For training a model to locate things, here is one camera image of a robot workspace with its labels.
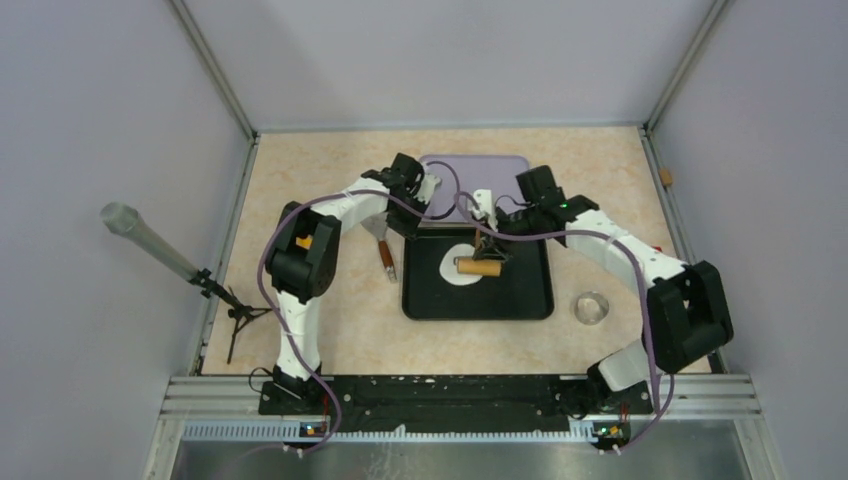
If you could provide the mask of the wooden dough roller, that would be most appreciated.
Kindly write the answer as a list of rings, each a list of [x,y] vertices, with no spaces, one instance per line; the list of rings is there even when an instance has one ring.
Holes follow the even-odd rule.
[[[482,277],[500,277],[510,254],[494,240],[485,237],[479,229],[475,230],[472,246],[474,253],[471,257],[457,258],[459,272]]]

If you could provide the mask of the black baking tray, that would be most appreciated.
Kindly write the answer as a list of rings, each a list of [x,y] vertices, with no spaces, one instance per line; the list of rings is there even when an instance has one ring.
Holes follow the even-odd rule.
[[[444,281],[439,264],[449,248],[471,244],[467,227],[424,228],[404,243],[401,307],[413,320],[544,320],[555,309],[547,247],[519,242],[500,277],[457,287]]]

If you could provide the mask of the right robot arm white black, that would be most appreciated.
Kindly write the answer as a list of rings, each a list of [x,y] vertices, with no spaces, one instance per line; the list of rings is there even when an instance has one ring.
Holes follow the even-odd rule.
[[[686,263],[643,242],[584,195],[566,197],[551,169],[536,167],[516,178],[521,200],[507,213],[480,190],[467,205],[488,228],[484,246],[504,253],[518,239],[555,240],[618,278],[638,298],[638,339],[607,355],[587,371],[586,397],[600,412],[612,412],[627,389],[662,374],[676,374],[729,343],[732,320],[718,269],[707,261]]]

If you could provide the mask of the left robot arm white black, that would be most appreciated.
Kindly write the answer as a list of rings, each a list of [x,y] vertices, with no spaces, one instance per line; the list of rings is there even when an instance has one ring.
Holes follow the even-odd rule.
[[[398,154],[390,166],[366,171],[337,193],[284,207],[262,266],[275,292],[270,300],[281,328],[272,378],[295,412],[308,413],[320,401],[321,300],[336,275],[342,236],[375,220],[413,237],[441,183],[421,162]]]

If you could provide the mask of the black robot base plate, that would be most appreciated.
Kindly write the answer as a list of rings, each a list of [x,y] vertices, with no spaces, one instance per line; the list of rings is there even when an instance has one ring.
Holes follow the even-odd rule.
[[[337,432],[532,433],[565,431],[591,415],[651,414],[645,382],[617,393],[584,376],[338,375],[310,384],[301,397],[263,384],[262,415],[315,416]]]

